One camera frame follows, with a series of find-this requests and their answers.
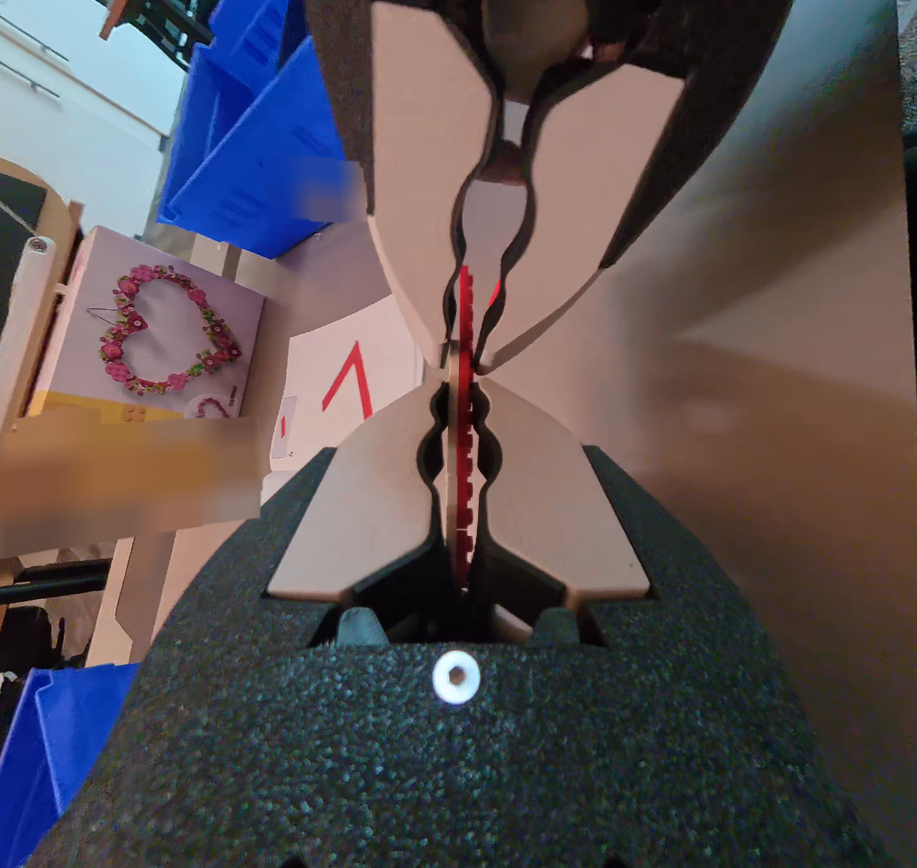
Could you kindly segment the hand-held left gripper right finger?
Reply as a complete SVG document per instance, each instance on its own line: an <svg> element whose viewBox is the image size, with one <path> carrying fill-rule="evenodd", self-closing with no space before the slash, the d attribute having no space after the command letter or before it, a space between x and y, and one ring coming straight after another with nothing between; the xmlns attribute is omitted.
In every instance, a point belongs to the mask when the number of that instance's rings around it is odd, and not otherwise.
<svg viewBox="0 0 917 868"><path fill-rule="evenodd" d="M502 607L646 598L648 576L577 437L491 379L477 396L477 593Z"/></svg>

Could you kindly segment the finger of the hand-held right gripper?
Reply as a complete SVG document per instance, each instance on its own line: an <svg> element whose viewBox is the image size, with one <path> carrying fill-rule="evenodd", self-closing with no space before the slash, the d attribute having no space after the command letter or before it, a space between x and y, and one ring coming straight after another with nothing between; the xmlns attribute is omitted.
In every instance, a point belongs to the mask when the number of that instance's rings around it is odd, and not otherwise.
<svg viewBox="0 0 917 868"><path fill-rule="evenodd" d="M480 374L530 347L598 278L685 87L633 64L582 82L533 118L525 218L480 329Z"/></svg>
<svg viewBox="0 0 917 868"><path fill-rule="evenodd" d="M441 368L464 260L465 194L494 140L497 90L468 39L441 14L374 2L373 205L385 277L427 363Z"/></svg>

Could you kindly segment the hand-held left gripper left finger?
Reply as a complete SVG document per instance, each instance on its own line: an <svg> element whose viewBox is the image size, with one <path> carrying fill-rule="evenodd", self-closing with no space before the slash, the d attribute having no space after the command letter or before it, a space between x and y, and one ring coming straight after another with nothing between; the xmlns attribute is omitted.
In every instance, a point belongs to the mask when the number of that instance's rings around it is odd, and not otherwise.
<svg viewBox="0 0 917 868"><path fill-rule="evenodd" d="M437 402L426 381L362 423L334 452L267 592L277 599L413 605L455 584L434 479Z"/></svg>

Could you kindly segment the long red lego plate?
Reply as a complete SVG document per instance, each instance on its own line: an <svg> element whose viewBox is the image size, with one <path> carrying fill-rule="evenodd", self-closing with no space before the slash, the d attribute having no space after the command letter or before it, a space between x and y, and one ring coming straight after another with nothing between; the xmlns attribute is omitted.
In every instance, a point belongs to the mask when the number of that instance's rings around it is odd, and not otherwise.
<svg viewBox="0 0 917 868"><path fill-rule="evenodd" d="M470 532L474 519L473 484L473 278L466 266L459 274L458 303L458 384L457 384L457 518L456 579L460 590L467 588L474 539Z"/></svg>

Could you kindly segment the blue divided plastic bin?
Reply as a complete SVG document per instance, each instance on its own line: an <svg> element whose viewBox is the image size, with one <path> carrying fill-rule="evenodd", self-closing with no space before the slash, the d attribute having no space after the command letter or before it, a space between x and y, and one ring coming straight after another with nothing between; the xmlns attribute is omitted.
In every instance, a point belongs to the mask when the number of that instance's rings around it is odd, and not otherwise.
<svg viewBox="0 0 917 868"><path fill-rule="evenodd" d="M192 52L158 221L274 258L360 220L304 0L220 0Z"/></svg>

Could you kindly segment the lego instruction booklet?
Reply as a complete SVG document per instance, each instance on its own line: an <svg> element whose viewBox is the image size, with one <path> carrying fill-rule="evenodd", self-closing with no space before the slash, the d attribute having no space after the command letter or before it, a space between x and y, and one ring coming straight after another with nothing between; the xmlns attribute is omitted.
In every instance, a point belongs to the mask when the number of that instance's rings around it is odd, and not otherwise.
<svg viewBox="0 0 917 868"><path fill-rule="evenodd" d="M425 362L394 296L293 336L270 449L272 471L300 469L421 385Z"/></svg>

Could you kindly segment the yellow white lego box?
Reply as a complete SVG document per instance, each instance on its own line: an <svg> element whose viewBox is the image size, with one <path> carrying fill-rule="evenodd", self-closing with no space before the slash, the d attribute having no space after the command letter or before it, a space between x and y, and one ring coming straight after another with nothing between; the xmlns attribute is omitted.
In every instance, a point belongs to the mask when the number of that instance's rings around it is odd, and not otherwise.
<svg viewBox="0 0 917 868"><path fill-rule="evenodd" d="M86 235L27 415L103 423L239 415L264 299L102 226Z"/></svg>

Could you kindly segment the person's right hand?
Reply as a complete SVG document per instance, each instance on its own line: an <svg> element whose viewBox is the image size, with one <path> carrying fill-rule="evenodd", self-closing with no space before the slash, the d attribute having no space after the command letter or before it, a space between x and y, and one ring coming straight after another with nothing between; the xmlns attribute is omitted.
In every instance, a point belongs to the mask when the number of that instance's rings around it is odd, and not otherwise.
<svg viewBox="0 0 917 868"><path fill-rule="evenodd" d="M481 168L482 182L513 187L525 187L524 151L514 141L498 139Z"/></svg>

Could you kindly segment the bent plywood black chair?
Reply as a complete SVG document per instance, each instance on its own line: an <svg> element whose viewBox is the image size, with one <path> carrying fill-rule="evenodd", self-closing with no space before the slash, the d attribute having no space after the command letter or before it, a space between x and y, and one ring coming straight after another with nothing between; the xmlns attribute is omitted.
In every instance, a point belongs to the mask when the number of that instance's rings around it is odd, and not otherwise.
<svg viewBox="0 0 917 868"><path fill-rule="evenodd" d="M24 416L83 240L84 208L1 159L1 424Z"/></svg>

